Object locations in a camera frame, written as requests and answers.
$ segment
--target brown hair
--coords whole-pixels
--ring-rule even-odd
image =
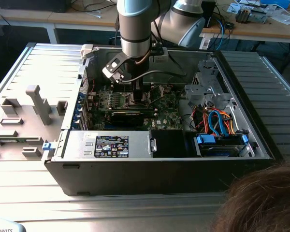
[[[235,181],[213,232],[290,232],[290,163]]]

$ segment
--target slotted aluminum surface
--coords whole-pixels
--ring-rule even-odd
[[[270,62],[257,53],[224,51],[223,55],[278,149],[290,159],[290,86]]]

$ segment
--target workbench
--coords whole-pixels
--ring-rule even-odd
[[[220,0],[218,8],[221,14],[227,21],[234,23],[235,28],[230,36],[231,39],[238,40],[253,40],[253,41],[270,41],[290,43],[290,25],[284,25],[269,18],[265,24],[247,23],[240,24],[235,21],[235,14],[225,12],[232,0]],[[109,2],[97,4],[89,7],[97,9],[109,5]],[[82,10],[82,3],[76,2],[73,5],[76,9]],[[53,13],[46,11],[27,11],[27,10],[3,10],[0,8],[0,14],[12,26],[24,27],[40,27],[47,30],[50,43],[58,44],[56,29],[82,29],[82,30],[101,30],[101,31],[115,31],[114,23],[117,16],[117,9],[115,6],[101,10],[101,18],[88,15],[83,12],[77,12],[73,9],[66,13]],[[7,25],[7,23],[0,16],[0,25]],[[206,49],[211,38],[216,37],[220,29],[216,22],[210,28],[204,28],[203,37],[200,48]]]

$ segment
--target warning label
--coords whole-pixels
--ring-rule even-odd
[[[96,158],[129,157],[128,136],[97,136],[95,147]]]

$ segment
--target blue plastic clip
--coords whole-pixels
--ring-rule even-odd
[[[44,143],[42,146],[43,151],[50,151],[55,150],[57,146],[57,143]]]
[[[209,134],[200,134],[197,137],[197,142],[198,144],[215,144],[215,138],[213,135],[209,135]]]
[[[242,140],[245,144],[248,144],[248,138],[246,135],[242,135]]]

